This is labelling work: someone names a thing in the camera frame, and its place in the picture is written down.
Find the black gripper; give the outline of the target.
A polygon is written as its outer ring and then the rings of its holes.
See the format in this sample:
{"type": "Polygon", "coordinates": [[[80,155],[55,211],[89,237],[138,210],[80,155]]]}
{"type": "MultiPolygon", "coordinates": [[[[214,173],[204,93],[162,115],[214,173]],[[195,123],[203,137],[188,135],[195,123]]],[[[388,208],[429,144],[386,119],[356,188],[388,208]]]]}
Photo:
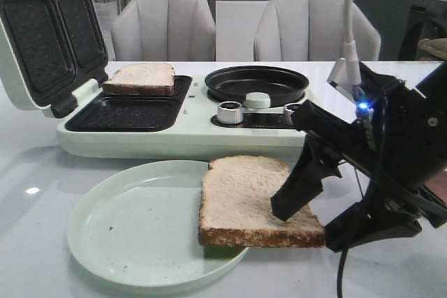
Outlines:
{"type": "MultiPolygon", "coordinates": [[[[384,140],[381,169],[399,188],[380,184],[402,199],[404,210],[363,208],[356,202],[325,225],[325,245],[334,252],[384,239],[414,237],[422,231],[417,216],[433,227],[446,223],[446,203],[426,182],[446,167],[446,64],[442,63],[414,88],[392,76],[360,65],[362,88],[372,107],[374,135],[384,140]]],[[[347,123],[310,100],[291,115],[294,129],[306,133],[300,157],[281,188],[270,198],[272,214],[287,221],[323,191],[321,180],[341,177],[346,161],[363,166],[349,150],[363,149],[360,122],[347,123]]]]}

